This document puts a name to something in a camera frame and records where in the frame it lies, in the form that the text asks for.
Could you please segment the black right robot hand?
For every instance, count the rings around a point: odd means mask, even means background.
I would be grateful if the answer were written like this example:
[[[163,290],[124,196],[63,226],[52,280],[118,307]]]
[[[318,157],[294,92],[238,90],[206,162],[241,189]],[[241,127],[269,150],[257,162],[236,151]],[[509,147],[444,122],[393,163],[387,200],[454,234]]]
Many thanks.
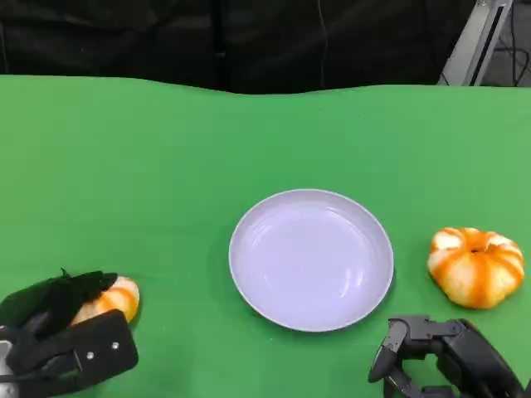
[[[403,362],[436,356],[436,367],[447,386],[418,386]],[[368,381],[383,381],[385,397],[529,397],[524,386],[485,336],[468,320],[445,322],[427,316],[388,319],[368,373]]]

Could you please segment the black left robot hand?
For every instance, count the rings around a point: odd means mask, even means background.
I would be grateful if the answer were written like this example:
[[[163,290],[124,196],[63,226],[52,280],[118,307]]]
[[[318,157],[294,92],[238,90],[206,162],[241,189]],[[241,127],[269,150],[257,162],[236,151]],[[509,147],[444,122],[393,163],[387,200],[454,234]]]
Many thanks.
[[[93,271],[46,279],[9,294],[1,302],[1,324],[37,339],[66,329],[82,306],[97,299],[117,280],[116,273]]]

